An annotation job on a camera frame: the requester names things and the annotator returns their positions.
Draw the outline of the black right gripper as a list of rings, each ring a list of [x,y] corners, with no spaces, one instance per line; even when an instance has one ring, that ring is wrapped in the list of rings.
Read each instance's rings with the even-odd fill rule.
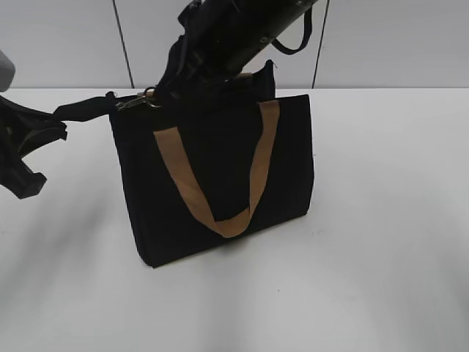
[[[235,1],[192,1],[180,13],[184,35],[169,54],[168,66],[153,99],[180,100],[182,88],[237,73],[229,60],[242,13]]]

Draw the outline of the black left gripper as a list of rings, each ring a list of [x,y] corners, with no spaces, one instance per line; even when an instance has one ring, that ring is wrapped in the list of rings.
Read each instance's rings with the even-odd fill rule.
[[[52,114],[19,106],[1,97],[1,185],[18,199],[40,193],[47,178],[34,173],[21,154],[67,140],[67,126]]]

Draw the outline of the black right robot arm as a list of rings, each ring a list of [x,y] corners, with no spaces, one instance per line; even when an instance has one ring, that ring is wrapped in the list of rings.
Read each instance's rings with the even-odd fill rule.
[[[286,55],[302,51],[312,33],[314,0],[191,1],[178,15],[183,35],[170,50],[168,65],[152,97],[159,103],[193,94],[205,84],[238,76],[267,46]],[[278,36],[303,19],[296,49]]]

